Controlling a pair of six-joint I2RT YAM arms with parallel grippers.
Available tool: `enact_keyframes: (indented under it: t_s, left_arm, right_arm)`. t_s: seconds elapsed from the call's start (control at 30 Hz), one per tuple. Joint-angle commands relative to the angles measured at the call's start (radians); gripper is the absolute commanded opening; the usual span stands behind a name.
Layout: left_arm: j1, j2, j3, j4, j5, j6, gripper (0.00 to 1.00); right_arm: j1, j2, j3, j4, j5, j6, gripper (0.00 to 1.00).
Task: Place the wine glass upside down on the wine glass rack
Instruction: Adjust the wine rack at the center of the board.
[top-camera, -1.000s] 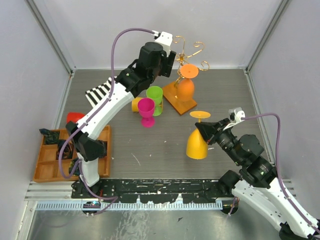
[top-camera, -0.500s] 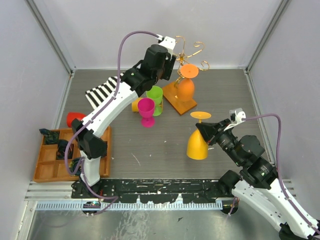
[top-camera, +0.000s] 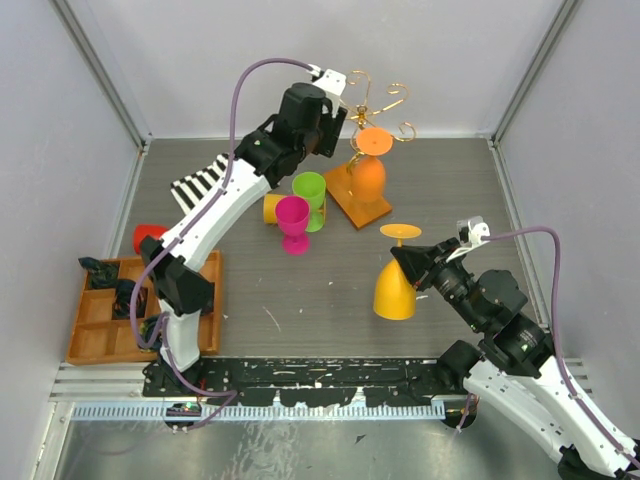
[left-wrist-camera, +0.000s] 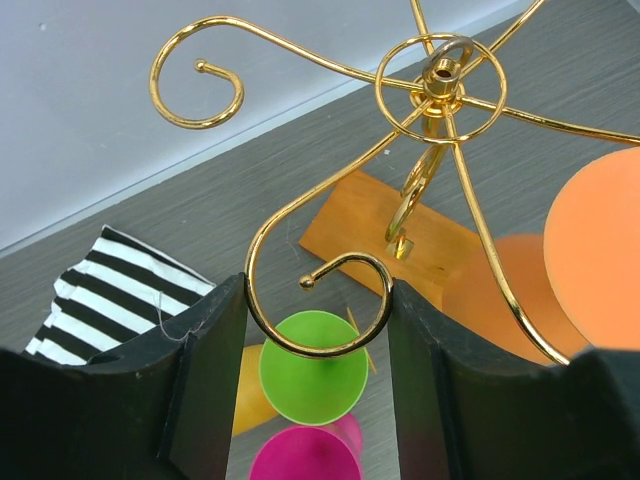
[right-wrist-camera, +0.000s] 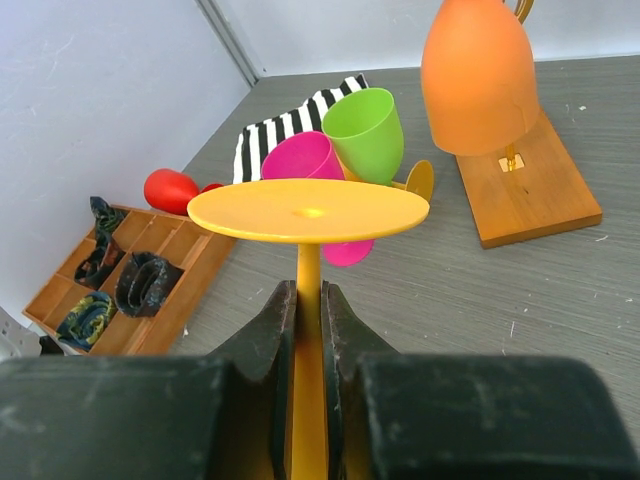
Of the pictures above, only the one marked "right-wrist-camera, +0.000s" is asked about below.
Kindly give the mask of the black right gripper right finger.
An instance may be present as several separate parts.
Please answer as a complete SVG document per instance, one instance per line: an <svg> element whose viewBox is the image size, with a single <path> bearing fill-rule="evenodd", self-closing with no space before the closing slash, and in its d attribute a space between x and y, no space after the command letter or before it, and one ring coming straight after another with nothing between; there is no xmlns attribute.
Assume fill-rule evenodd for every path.
<svg viewBox="0 0 640 480"><path fill-rule="evenodd" d="M404 354L321 290L332 479L635 479L639 456L587 363Z"/></svg>

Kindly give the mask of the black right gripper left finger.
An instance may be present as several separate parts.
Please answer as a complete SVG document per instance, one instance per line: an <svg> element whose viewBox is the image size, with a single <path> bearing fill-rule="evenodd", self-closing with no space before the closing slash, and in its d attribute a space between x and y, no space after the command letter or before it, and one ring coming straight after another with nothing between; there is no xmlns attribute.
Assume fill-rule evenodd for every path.
<svg viewBox="0 0 640 480"><path fill-rule="evenodd" d="M1 365L5 479L287 479L296 287L200 356Z"/></svg>

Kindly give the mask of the yellow-orange plastic wine glass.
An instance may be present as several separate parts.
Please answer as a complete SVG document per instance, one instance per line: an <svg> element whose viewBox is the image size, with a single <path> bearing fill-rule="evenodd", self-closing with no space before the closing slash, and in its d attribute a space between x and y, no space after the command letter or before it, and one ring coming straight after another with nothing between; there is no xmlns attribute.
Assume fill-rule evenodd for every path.
<svg viewBox="0 0 640 480"><path fill-rule="evenodd" d="M324 244L377 239L409 230L428 215L421 196L395 187L326 179L260 180L192 199L191 220L214 233L298 247L292 471L328 476L324 359L320 324Z"/></svg>

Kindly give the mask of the gold wire wine glass rack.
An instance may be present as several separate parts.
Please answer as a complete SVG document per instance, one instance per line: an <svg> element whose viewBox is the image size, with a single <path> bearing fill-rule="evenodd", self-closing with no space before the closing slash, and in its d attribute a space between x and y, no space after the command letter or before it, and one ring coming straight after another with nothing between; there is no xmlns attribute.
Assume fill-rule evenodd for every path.
<svg viewBox="0 0 640 480"><path fill-rule="evenodd" d="M597 225L602 209L541 107L515 142L454 155L485 248Z"/></svg>

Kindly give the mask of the orange plastic wine glass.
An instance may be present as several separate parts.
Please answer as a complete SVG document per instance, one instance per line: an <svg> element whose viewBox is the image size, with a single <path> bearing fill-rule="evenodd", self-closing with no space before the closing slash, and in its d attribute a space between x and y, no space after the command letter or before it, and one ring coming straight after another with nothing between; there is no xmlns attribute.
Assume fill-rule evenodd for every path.
<svg viewBox="0 0 640 480"><path fill-rule="evenodd" d="M426 38L421 87L434 144L457 156L501 149L540 113L523 23L533 3L444 1Z"/></svg>

